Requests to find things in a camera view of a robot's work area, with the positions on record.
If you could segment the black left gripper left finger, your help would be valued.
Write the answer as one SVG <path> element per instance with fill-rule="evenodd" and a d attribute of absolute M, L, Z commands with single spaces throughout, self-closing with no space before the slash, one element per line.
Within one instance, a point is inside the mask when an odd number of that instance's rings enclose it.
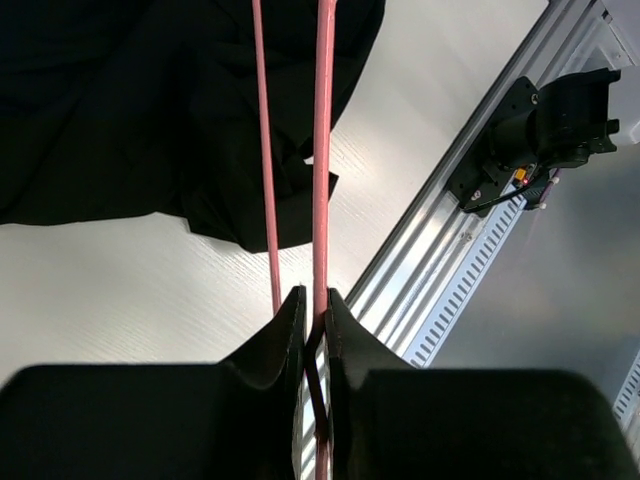
<path fill-rule="evenodd" d="M 5 479 L 294 479 L 306 291 L 216 363 L 51 364 L 1 390 Z"/>

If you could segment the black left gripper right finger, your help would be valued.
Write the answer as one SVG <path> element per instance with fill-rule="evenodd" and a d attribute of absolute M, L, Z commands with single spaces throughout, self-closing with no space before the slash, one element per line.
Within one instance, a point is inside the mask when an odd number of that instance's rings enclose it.
<path fill-rule="evenodd" d="M 558 370 L 419 369 L 355 320 L 325 317 L 337 479 L 627 479 L 606 398 Z"/>

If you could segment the pink wire hanger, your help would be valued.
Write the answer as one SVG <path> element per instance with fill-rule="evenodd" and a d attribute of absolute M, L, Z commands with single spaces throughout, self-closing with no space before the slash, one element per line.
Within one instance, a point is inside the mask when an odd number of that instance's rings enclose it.
<path fill-rule="evenodd" d="M 266 240 L 271 277 L 272 307 L 281 304 L 278 229 L 272 173 L 266 55 L 261 3 L 252 3 L 262 152 Z M 329 155 L 334 73 L 336 3 L 320 1 L 317 14 L 314 133 L 313 133 L 313 321 L 305 344 L 305 372 L 315 418 L 315 477 L 326 479 L 329 466 L 329 421 L 316 354 L 325 334 L 328 309 Z"/>

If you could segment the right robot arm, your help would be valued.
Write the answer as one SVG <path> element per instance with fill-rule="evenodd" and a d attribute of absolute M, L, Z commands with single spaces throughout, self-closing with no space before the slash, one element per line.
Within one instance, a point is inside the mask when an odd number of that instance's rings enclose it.
<path fill-rule="evenodd" d="M 563 76 L 480 143 L 501 171 L 577 167 L 616 146 L 619 70 Z M 336 291 L 325 317 L 337 479 L 635 479 L 605 397 L 558 370 L 415 368 L 362 327 Z"/>

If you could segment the black shirt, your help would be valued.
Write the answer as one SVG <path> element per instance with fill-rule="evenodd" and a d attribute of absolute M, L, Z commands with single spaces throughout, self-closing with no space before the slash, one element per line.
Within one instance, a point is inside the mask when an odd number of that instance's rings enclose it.
<path fill-rule="evenodd" d="M 164 213 L 266 250 L 247 1 L 5 1 L 1 220 Z"/>

